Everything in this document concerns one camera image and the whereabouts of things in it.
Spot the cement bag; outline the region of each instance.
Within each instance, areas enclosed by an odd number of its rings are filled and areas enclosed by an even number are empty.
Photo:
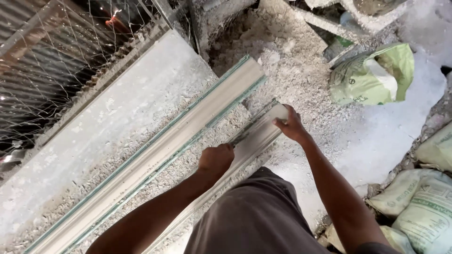
[[[404,101],[413,72],[413,53],[407,43],[384,45],[339,64],[331,73],[331,98],[341,105]]]
[[[382,193],[366,200],[366,203],[387,217],[396,218],[409,205],[421,179],[427,176],[448,178],[434,169],[404,170]]]
[[[424,163],[452,171],[452,122],[422,143],[415,153]]]
[[[391,244],[391,246],[395,250],[402,254],[416,254],[404,233],[388,226],[380,226],[380,229],[388,240],[389,244]],[[325,236],[328,242],[331,243],[336,249],[338,249],[338,251],[344,254],[346,253],[344,247],[342,246],[342,243],[339,240],[336,229],[332,224],[325,231]]]
[[[418,254],[452,252],[452,179],[424,177],[392,228],[402,231]]]

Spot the hand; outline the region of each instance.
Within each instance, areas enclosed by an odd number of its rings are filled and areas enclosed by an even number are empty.
[[[229,169],[234,156],[234,148],[230,144],[208,147],[202,151],[196,173],[206,177],[213,185]]]
[[[300,114],[297,113],[292,106],[287,104],[284,104],[284,106],[289,111],[287,122],[283,123],[281,119],[275,118],[272,123],[280,128],[288,138],[295,140],[298,143],[303,142],[305,139],[309,138],[310,135],[301,124]]]

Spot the rusty corrugated sheet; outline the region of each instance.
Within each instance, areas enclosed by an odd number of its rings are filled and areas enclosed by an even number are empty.
[[[0,157],[33,147],[35,135],[149,21],[137,0],[0,0]]]

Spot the person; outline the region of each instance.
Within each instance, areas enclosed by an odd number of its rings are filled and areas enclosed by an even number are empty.
[[[394,254],[374,216],[304,129],[293,107],[275,124],[305,151],[315,185],[347,253]],[[229,169],[229,144],[206,148],[197,171],[106,230],[87,254],[143,252],[193,200]],[[329,253],[314,238],[294,186],[262,167],[219,197],[194,226],[185,253]]]

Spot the gray shirt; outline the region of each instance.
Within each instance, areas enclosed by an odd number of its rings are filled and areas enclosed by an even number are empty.
[[[312,235],[294,186],[279,177],[258,177],[241,182],[212,204],[195,225],[185,253],[330,252]],[[357,253],[398,252],[368,243]]]

